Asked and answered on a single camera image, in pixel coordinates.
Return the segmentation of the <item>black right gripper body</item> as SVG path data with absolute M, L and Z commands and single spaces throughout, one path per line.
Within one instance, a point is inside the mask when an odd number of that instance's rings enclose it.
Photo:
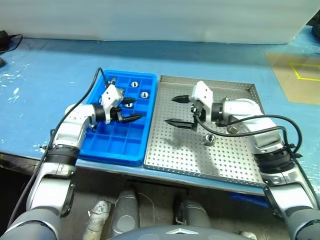
M 198 120 L 197 117 L 201 114 L 201 102 L 199 100 L 196 100 L 195 103 L 191 106 L 191 113 L 193 117 L 193 123 L 191 124 L 191 129 L 193 131 L 197 130 L 198 127 Z

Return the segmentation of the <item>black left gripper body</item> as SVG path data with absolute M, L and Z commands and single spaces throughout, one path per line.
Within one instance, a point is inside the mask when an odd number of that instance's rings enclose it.
M 120 106 L 112 107 L 110 110 L 110 120 L 115 122 L 121 122 L 123 120 L 121 110 L 122 108 Z

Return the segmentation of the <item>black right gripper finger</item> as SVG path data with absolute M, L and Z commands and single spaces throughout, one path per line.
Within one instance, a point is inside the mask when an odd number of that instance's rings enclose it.
M 181 119 L 171 118 L 166 119 L 165 122 L 173 127 L 180 128 L 180 129 L 194 129 L 194 123 L 188 121 L 182 121 Z
M 173 102 L 180 104 L 188 104 L 190 103 L 189 95 L 178 95 L 171 99 Z

